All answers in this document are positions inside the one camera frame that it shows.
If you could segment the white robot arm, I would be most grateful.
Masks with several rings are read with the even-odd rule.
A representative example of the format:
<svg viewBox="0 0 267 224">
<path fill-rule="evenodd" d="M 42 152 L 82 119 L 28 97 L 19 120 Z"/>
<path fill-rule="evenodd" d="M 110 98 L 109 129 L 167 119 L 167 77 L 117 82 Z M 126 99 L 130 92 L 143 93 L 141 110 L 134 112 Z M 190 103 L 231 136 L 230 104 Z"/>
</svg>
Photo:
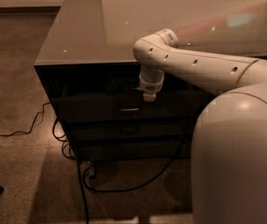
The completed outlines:
<svg viewBox="0 0 267 224">
<path fill-rule="evenodd" d="M 267 60 L 180 49 L 161 30 L 137 40 L 145 101 L 171 74 L 214 95 L 191 145 L 194 224 L 267 224 Z"/>
</svg>

